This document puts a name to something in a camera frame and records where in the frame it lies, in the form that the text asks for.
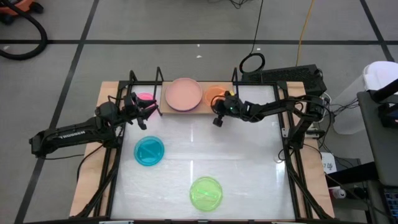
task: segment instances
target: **lime green bowl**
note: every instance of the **lime green bowl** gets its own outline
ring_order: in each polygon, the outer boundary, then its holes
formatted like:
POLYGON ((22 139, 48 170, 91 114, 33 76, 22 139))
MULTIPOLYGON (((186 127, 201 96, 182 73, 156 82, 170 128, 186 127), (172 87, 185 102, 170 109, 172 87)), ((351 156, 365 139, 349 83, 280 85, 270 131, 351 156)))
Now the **lime green bowl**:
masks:
POLYGON ((211 177, 200 177, 191 186, 192 205, 203 212, 215 210, 223 199, 223 189, 217 180, 211 177))

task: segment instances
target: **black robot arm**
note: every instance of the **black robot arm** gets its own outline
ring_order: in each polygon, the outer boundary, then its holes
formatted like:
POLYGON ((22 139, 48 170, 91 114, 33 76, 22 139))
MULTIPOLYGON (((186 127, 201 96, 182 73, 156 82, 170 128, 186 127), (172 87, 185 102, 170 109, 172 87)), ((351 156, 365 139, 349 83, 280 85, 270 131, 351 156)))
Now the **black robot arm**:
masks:
POLYGON ((144 120, 157 109, 156 100, 141 100, 135 93, 123 98, 124 107, 120 110, 112 101, 107 101, 95 109, 95 117, 79 124, 37 133, 29 140, 32 154, 45 157, 61 147, 100 142, 104 147, 118 145, 116 128, 124 123, 132 124, 136 119, 141 129, 146 129, 144 120))
POLYGON ((289 129, 289 135, 287 136, 289 146, 294 149, 301 149, 303 147, 305 133, 313 122, 322 119, 324 110, 322 99, 307 95, 298 97, 290 96, 283 100, 259 105, 248 101, 242 103, 238 96, 232 95, 230 92, 226 91, 224 96, 216 96, 213 101, 215 101, 215 103, 212 103, 211 108, 218 114, 213 124, 219 127, 223 124, 222 118, 224 116, 231 116, 243 121, 255 123, 263 120, 266 116, 285 111, 296 114, 300 118, 300 121, 296 126, 289 129), (295 107, 295 105, 300 102, 307 103, 305 112, 302 112, 303 108, 298 110, 295 107))

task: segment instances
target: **blue bowl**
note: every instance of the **blue bowl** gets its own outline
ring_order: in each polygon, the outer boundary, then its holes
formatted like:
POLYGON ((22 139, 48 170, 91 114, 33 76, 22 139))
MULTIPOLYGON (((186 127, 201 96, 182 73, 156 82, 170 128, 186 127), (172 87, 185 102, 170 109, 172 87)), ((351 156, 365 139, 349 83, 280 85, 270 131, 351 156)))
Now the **blue bowl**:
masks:
POLYGON ((136 161, 143 166, 153 166, 162 160, 163 142, 155 136, 147 136, 137 142, 134 148, 136 161))

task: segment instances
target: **white table surface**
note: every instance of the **white table surface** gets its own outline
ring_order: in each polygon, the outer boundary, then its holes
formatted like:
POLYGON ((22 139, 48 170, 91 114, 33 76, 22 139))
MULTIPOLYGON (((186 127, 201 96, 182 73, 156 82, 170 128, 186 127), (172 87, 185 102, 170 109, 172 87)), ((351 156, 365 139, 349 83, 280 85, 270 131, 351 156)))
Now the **white table surface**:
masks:
MULTIPOLYGON (((136 93, 153 93, 153 86, 134 86, 136 93)), ((161 87, 156 98, 160 101, 161 87)), ((240 98, 264 104, 275 100, 271 86, 239 86, 240 98)), ((111 218, 293 220, 294 210, 284 163, 276 163, 282 149, 277 115, 258 123, 215 114, 154 113, 147 130, 126 125, 111 218), (163 141, 165 154, 145 167, 134 158, 136 142, 146 136, 163 141), (189 190, 199 177, 215 178, 223 200, 212 212, 197 210, 189 190)))

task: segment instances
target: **wooden tray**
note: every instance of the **wooden tray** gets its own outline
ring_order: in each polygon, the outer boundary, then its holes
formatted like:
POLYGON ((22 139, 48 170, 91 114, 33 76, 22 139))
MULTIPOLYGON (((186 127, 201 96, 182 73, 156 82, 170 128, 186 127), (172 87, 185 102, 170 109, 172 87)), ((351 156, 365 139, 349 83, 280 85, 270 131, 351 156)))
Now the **wooden tray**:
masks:
POLYGON ((162 96, 160 97, 160 105, 159 105, 160 112, 162 112, 162 113, 212 114, 213 111, 211 110, 211 107, 208 106, 204 100, 206 90, 210 86, 218 85, 218 86, 224 87, 226 90, 233 91, 233 85, 231 82, 199 82, 199 85, 201 86, 201 89, 203 90, 203 96, 202 96, 202 99, 201 99, 199 105, 190 111, 180 112, 180 111, 176 111, 175 109, 171 108, 166 102, 166 97, 165 97, 166 89, 171 83, 172 82, 163 82, 163 84, 162 84, 162 96))

